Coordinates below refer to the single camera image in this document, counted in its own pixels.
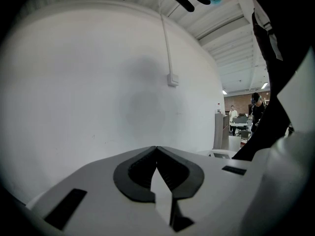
white ceiling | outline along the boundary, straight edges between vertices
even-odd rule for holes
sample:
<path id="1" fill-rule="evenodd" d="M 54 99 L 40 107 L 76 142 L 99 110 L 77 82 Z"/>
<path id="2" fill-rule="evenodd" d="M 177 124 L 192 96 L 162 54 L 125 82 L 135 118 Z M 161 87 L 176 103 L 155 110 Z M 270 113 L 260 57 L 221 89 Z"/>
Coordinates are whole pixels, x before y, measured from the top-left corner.
<path id="1" fill-rule="evenodd" d="M 66 0 L 29 0 L 17 20 L 33 11 Z M 158 11 L 158 0 L 124 0 Z M 252 0 L 223 0 L 215 5 L 195 6 L 188 13 L 174 0 L 161 0 L 161 11 L 193 35 L 216 60 L 222 87 L 229 95 L 261 89 L 269 82 L 266 63 L 252 31 Z"/>

black sleeve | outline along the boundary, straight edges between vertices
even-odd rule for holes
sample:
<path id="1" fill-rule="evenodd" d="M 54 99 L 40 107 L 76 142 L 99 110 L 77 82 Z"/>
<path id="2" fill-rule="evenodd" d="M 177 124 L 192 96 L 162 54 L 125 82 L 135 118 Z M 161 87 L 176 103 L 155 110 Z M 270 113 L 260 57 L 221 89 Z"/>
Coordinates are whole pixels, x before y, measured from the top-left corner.
<path id="1" fill-rule="evenodd" d="M 285 73 L 284 62 L 276 58 L 267 31 L 257 24 L 254 14 L 252 22 L 255 37 L 267 64 L 270 82 L 270 101 L 253 136 L 233 157 L 233 159 L 248 161 L 252 160 L 258 150 L 271 147 L 276 140 L 285 134 L 286 128 L 289 125 L 289 118 L 277 98 L 277 94 L 286 84 L 286 81 L 282 78 L 283 73 Z"/>

fluorescent light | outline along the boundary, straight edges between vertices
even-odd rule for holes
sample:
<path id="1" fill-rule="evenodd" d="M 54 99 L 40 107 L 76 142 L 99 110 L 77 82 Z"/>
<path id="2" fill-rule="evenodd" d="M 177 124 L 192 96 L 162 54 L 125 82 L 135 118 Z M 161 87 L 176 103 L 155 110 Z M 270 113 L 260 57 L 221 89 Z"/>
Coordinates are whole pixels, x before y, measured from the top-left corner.
<path id="1" fill-rule="evenodd" d="M 266 82 L 261 89 L 264 89 L 268 85 L 268 82 Z"/>

bottle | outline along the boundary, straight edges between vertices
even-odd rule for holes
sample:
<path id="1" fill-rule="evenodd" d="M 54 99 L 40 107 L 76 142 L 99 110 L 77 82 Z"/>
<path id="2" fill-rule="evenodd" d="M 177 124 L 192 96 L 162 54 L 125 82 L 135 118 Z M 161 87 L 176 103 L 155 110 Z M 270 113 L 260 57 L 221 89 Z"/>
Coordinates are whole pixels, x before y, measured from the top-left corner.
<path id="1" fill-rule="evenodd" d="M 218 103 L 217 114 L 221 114 L 221 106 L 220 106 L 220 103 Z"/>

